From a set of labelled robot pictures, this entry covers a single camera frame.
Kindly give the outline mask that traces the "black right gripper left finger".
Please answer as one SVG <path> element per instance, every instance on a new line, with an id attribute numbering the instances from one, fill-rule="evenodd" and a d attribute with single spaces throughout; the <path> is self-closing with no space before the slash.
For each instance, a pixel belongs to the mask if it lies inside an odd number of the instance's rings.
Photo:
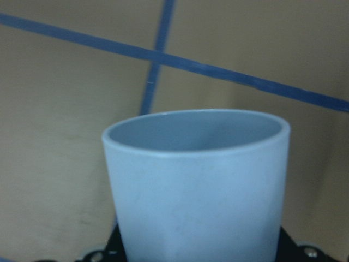
<path id="1" fill-rule="evenodd" d="M 115 225 L 105 247 L 81 255 L 76 261 L 127 262 L 118 223 Z"/>

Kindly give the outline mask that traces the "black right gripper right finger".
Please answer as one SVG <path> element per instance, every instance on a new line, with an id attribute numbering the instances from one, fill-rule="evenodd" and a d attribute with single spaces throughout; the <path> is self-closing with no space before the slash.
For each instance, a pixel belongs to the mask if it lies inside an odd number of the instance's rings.
<path id="1" fill-rule="evenodd" d="M 276 260 L 283 262 L 338 261 L 315 246 L 296 244 L 283 227 L 280 228 Z"/>

